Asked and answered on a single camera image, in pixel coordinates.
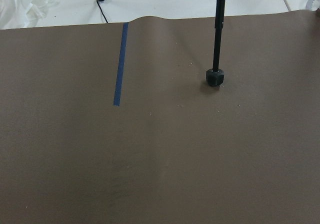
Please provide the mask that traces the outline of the clear plastic bag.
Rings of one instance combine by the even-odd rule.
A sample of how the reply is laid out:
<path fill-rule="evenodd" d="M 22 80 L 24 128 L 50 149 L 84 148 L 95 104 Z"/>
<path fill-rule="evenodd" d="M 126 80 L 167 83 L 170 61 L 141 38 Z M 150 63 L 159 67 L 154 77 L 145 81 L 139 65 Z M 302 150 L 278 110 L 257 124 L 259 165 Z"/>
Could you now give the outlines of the clear plastic bag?
<path fill-rule="evenodd" d="M 0 0 L 0 28 L 32 28 L 44 19 L 57 0 Z"/>

